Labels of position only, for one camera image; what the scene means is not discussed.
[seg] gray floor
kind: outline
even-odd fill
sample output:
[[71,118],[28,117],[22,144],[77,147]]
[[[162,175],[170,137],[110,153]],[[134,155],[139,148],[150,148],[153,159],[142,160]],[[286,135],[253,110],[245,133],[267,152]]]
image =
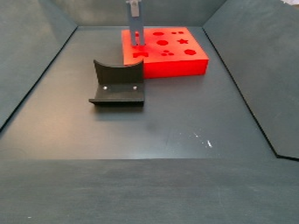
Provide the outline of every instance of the gray floor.
[[202,28],[205,76],[146,80],[143,108],[97,108],[93,60],[122,65],[121,28],[79,28],[0,138],[2,159],[274,158]]
[[233,159],[3,161],[6,224],[297,224],[299,166]]
[[2,132],[0,223],[298,223],[298,163],[275,158],[190,29],[206,76],[147,80],[145,108],[113,109],[89,98],[93,60],[122,64],[121,28],[79,28]]

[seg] black object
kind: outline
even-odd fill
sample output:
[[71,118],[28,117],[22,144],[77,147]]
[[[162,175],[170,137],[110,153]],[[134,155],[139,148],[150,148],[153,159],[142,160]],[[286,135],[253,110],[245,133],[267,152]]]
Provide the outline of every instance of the black object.
[[133,66],[107,66],[94,60],[98,93],[94,104],[145,104],[145,62]]

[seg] shape hole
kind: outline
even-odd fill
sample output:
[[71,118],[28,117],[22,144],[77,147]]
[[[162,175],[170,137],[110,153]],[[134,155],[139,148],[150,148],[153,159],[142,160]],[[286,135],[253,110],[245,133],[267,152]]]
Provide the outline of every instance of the shape hole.
[[154,33],[154,35],[155,35],[155,36],[163,36],[163,35],[165,35],[165,33],[163,33],[163,32],[161,32],[161,31],[157,31],[157,32]]
[[183,45],[183,44],[189,44],[189,40],[187,39],[179,39],[178,42]]
[[134,53],[134,58],[138,58],[139,56],[149,57],[149,52],[135,52]]
[[157,44],[158,44],[159,46],[167,46],[167,45],[169,45],[169,41],[166,41],[166,40],[159,40],[159,41],[157,42]]
[[185,53],[189,54],[189,55],[194,55],[194,54],[197,54],[197,52],[195,52],[194,50],[191,50],[191,49],[187,49],[187,50],[185,51]]

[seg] circular hole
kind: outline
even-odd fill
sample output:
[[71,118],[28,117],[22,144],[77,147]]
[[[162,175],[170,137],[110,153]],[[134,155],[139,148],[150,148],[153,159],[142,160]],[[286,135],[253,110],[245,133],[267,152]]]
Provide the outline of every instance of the circular hole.
[[185,53],[189,54],[189,55],[194,55],[194,54],[197,54],[197,52],[195,52],[194,50],[191,50],[191,49],[187,49],[187,50],[185,51]]
[[166,41],[166,40],[159,40],[159,41],[157,42],[157,44],[158,44],[159,46],[167,46],[167,45],[169,45],[169,41]]
[[155,35],[155,36],[163,36],[163,35],[165,35],[165,33],[163,33],[163,32],[161,32],[161,31],[157,31],[157,32],[154,33],[154,35]]

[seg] red shape sorter block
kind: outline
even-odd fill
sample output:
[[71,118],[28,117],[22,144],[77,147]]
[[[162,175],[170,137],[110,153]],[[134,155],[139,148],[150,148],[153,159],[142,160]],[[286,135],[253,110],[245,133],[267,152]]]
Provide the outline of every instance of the red shape sorter block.
[[145,46],[131,45],[130,30],[122,37],[125,64],[145,60],[147,79],[206,74],[210,58],[186,27],[145,29]]

